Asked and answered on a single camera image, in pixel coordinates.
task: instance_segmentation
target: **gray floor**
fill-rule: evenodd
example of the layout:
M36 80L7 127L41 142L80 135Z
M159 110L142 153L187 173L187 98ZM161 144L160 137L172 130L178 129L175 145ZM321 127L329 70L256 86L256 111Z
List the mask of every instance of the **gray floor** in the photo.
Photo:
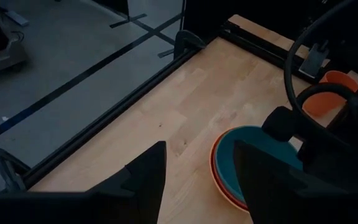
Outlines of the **gray floor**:
M28 27L16 26L30 61L19 73L0 74L0 124L146 33L134 24L111 29L121 17L78 0L9 3L30 20Z
M146 13L147 17L139 21L156 28L181 13L182 2L183 0L128 0L129 15Z
M36 165L172 60L152 37L0 136L0 148ZM0 190L4 182L0 177Z
M160 3L148 7L156 13L142 12L154 15L147 22L150 26L159 26L165 22L157 22L159 19L175 15L171 8L167 8L169 13L159 12L166 5ZM122 18L90 0L11 0L9 4L30 20L30 26L21 31L31 61L19 73L0 74L0 124L3 117L14 116L146 34L134 24L111 29L109 25ZM178 26L176 22L163 33L174 38ZM172 61L172 55L157 57L172 47L158 37L150 38L0 135L0 148L31 167L36 165ZM0 176L0 190L3 188Z
M180 29L180 21L176 21L175 23L173 23L172 25L168 26L163 31L161 31L161 33L175 40L175 36L177 35L179 29Z

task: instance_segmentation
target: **black clamp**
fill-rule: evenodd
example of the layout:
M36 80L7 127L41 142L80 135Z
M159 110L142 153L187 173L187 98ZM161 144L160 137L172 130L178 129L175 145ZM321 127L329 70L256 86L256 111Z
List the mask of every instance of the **black clamp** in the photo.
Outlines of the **black clamp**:
M6 183L6 191L26 191L22 176L30 171L30 167L7 151L0 149L0 175Z
M318 76L319 70L328 56L329 50L327 48L328 40L325 40L323 44L313 44L313 47L309 51L308 58L306 58L299 71L312 78Z
M173 58L179 57L186 49L196 48L204 49L206 47L205 42L199 38L196 34L188 31L181 30L175 37L175 46L173 49Z

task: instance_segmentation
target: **stacked plates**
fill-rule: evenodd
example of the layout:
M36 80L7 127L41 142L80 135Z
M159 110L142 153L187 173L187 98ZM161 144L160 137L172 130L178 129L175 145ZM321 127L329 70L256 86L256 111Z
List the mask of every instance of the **stacked plates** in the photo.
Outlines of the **stacked plates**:
M233 162L234 141L241 140L302 170L296 149L289 142L278 142L265 134L260 127L242 126L226 131L212 146L209 164L216 187L223 197L238 209L248 212L242 196Z

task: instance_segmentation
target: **wooden tabletop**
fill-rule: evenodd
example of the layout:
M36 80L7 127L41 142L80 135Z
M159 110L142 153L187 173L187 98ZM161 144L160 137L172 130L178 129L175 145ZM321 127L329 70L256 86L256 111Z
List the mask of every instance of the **wooden tabletop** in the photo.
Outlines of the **wooden tabletop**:
M285 49L292 44L239 16L231 21ZM293 82L297 93L309 85L296 77ZM167 179L159 223L252 223L216 189L209 150L223 131L261 125L280 105L288 106L283 71L217 38L31 191L88 190L157 141L166 141Z

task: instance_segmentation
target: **orange plate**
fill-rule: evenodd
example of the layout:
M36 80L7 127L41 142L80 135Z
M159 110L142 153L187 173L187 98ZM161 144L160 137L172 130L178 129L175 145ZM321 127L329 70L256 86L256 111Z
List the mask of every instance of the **orange plate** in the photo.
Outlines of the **orange plate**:
M211 174L212 174L212 178L214 179L214 183L215 183L216 187L218 188L219 192L223 195L223 197L226 200L228 200L232 205L234 205L236 208L238 208L239 210L249 213L247 205L244 204L243 202L241 202L240 200L236 199L229 191L226 190L226 188L224 187L224 185L222 183L222 180L218 176L218 172L216 171L215 159L214 159L215 148L218 145L218 142L221 140L221 138L228 131L222 133L217 138L217 140L214 142L214 144L212 145L211 154L209 155L209 167L211 169Z

